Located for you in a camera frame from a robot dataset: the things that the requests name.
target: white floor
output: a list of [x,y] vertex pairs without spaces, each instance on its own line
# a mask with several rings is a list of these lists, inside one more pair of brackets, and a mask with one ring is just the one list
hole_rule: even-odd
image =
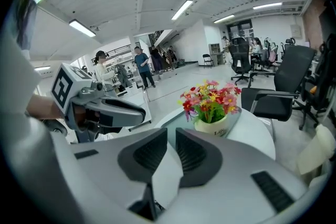
[[[177,101],[180,99],[181,93],[195,86],[197,83],[202,83],[204,79],[216,80],[219,86],[224,86],[227,82],[231,82],[230,77],[234,75],[230,66],[221,65],[214,68],[196,67],[184,73],[177,74],[174,77],[156,82],[156,88],[147,90],[150,100],[149,107],[152,114],[152,123],[145,123],[135,128],[131,132],[122,129],[119,134],[109,135],[109,138],[116,138],[125,135],[142,132],[153,128],[156,124],[168,113],[180,107]],[[247,87],[246,81],[238,82],[238,87]],[[252,87],[274,89],[274,78],[265,76],[257,76],[252,83]],[[308,145],[313,138],[315,131],[313,121],[307,118],[306,125],[303,131],[299,130],[299,123],[302,120],[301,111],[293,111],[291,118],[287,122],[275,121],[275,131],[277,140],[276,146],[276,161],[281,163],[289,170],[295,170],[296,159],[299,153]],[[333,125],[327,122],[327,127],[335,132]],[[75,134],[70,133],[68,140],[75,140]]]

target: man in blue shirt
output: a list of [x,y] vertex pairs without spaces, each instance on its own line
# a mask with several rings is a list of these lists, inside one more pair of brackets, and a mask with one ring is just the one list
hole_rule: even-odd
[[150,72],[149,66],[148,66],[148,56],[141,52],[141,49],[139,47],[134,48],[134,52],[136,53],[134,57],[134,62],[136,63],[138,67],[139,74],[142,78],[143,84],[145,86],[145,90],[148,89],[148,83],[147,78],[149,79],[149,82],[151,85],[155,88],[154,80],[152,78],[152,74]]

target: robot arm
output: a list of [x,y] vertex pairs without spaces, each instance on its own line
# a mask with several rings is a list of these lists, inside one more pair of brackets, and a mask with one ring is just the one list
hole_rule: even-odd
[[[58,70],[51,95],[66,124],[75,130],[79,143],[94,141],[98,133],[119,133],[124,126],[139,125],[146,115],[142,108],[132,103],[105,97],[101,82],[66,63],[62,63]],[[76,105],[85,108],[83,126],[75,120]]]

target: human hand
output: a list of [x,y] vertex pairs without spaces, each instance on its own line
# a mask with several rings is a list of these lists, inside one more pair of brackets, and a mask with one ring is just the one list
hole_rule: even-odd
[[74,114],[75,114],[75,121],[79,127],[83,127],[85,125],[85,120],[90,118],[91,120],[98,120],[99,119],[99,112],[95,112],[94,116],[90,113],[87,114],[87,111],[84,106],[82,105],[73,105],[74,107]]

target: flower pot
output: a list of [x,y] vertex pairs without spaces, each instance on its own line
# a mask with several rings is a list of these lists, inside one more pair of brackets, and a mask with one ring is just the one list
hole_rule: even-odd
[[216,136],[223,136],[227,133],[227,129],[229,127],[227,118],[227,115],[225,115],[224,118],[214,123],[206,123],[202,120],[198,120],[195,122],[194,126],[197,131]]

